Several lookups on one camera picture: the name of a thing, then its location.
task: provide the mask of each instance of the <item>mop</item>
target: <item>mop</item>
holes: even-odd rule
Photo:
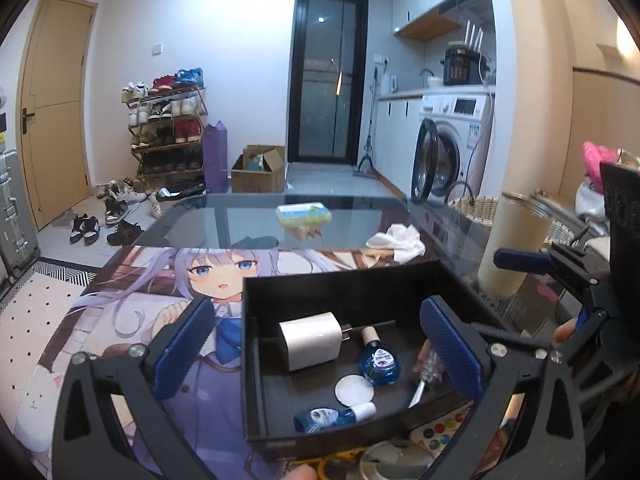
[[[353,172],[353,176],[368,176],[369,178],[378,178],[375,170],[373,169],[373,160],[371,160],[371,153],[373,153],[373,145],[371,144],[371,127],[373,126],[373,106],[376,103],[376,85],[378,84],[378,67],[373,72],[373,86],[371,88],[371,112],[369,113],[369,135],[367,135],[367,142],[364,145],[364,155],[362,160],[358,164],[358,169]],[[369,163],[369,171],[362,169],[365,162]]]

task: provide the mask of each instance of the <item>black box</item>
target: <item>black box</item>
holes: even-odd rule
[[[440,295],[464,322],[507,328],[482,299],[439,261],[401,267],[254,278],[244,284],[242,394],[244,436],[267,459],[310,458],[368,446],[402,435],[460,407],[463,399],[449,378],[434,396],[407,408],[415,392],[412,367],[422,344],[422,301]],[[354,327],[332,362],[289,372],[278,347],[278,323],[332,312]],[[401,362],[394,386],[376,388],[378,412],[371,420],[301,434],[293,416],[302,410],[345,409],[335,398],[340,378],[359,374],[364,349],[360,329],[374,325],[380,340]]]

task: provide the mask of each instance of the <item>purple bag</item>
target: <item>purple bag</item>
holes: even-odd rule
[[[202,134],[204,181],[207,193],[226,193],[229,189],[226,156],[226,128],[222,121],[207,124]]]

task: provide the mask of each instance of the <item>wooden baseboard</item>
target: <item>wooden baseboard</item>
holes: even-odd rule
[[[380,182],[382,182],[382,184],[385,185],[385,187],[391,192],[393,193],[395,196],[397,196],[398,198],[402,198],[403,200],[407,200],[407,197],[404,195],[404,193],[402,191],[400,191],[396,186],[394,186],[391,181],[384,176],[383,174],[381,174],[380,172],[378,172],[378,170],[373,170],[373,172],[376,174],[376,176],[378,177],[378,180]]]

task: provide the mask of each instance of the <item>basket handle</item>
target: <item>basket handle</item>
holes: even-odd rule
[[[444,197],[444,203],[445,204],[449,203],[449,195],[451,194],[451,191],[453,191],[453,188],[457,186],[457,184],[463,184],[469,190],[469,193],[471,194],[471,197],[469,199],[469,205],[474,206],[476,204],[476,197],[474,197],[474,190],[471,189],[471,186],[469,186],[469,183],[466,180],[457,180],[453,184],[451,184],[451,186],[449,187],[449,190],[447,191],[447,194]]]

